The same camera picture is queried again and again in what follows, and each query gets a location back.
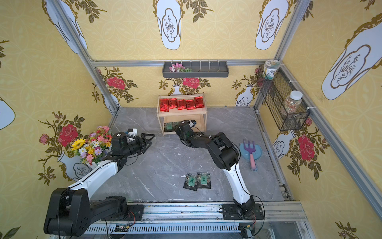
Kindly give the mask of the wooden two-tier shelf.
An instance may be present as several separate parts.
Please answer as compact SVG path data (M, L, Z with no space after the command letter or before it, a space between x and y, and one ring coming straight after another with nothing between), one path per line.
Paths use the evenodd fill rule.
M161 112L160 111L160 100L161 99L173 99L177 98L179 100L190 100L194 99L195 97L202 97L205 107L204 108L198 108L195 110L177 110L177 109L170 109L168 112ZM205 100L205 94L196 94L196 95L178 95L178 96L158 96L158 103L157 103L157 110L156 115L158 118L158 122L160 124L160 129L163 135L168 134L175 134L174 131L167 131L165 123L169 122L180 122L183 120L195 120L197 122L197 125L193 127L194 131L198 131L200 129L202 132L205 132L207 129L207 116L208 116L208 110L207 110L207 104Z

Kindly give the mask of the red tea bag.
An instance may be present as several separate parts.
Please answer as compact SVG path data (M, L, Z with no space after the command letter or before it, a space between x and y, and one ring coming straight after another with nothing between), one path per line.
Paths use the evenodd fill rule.
M195 102L195 108L196 109L201 109L201 108L205 107L203 96L195 97L194 102Z
M185 99L179 99L177 100L177 109L180 110L186 110L187 109L187 103Z
M169 111L169 99L160 99L160 111L161 112L168 112Z
M195 110L196 109L195 100L194 99L186 100L186 106L187 106L187 110Z
M169 99L169 109L172 110L172 109L176 109L178 107L178 100L177 98L171 98Z

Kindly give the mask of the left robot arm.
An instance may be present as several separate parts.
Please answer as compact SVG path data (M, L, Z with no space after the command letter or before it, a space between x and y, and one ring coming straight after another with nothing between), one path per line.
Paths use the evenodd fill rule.
M131 156L144 154L152 145L154 134L134 136L119 132L112 136L111 151L100 164L81 180L67 188L57 188L50 197L43 230L48 235L75 236L101 219L119 220L129 215L126 198L109 196L91 203L94 193L116 175Z

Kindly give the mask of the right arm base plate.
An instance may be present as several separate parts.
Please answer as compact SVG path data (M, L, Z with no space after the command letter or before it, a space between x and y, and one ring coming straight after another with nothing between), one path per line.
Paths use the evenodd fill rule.
M237 204L223 204L220 212L224 220L263 220L264 211L261 204L250 204L249 206Z

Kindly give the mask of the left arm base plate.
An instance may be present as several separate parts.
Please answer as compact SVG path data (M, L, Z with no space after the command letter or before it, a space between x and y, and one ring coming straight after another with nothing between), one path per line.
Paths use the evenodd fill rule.
M122 214L121 221L137 222L141 221L144 212L144 205L133 204L128 205L126 211Z

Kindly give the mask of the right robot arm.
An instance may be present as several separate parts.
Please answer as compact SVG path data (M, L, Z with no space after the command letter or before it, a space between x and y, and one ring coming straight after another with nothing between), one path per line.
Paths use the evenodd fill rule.
M201 132L194 132L190 123L189 120L184 120L175 127L181 142L187 147L208 150L215 165L223 170L229 181L237 214L242 218L249 217L256 203L254 197L248 192L240 172L239 151L224 133L204 135Z

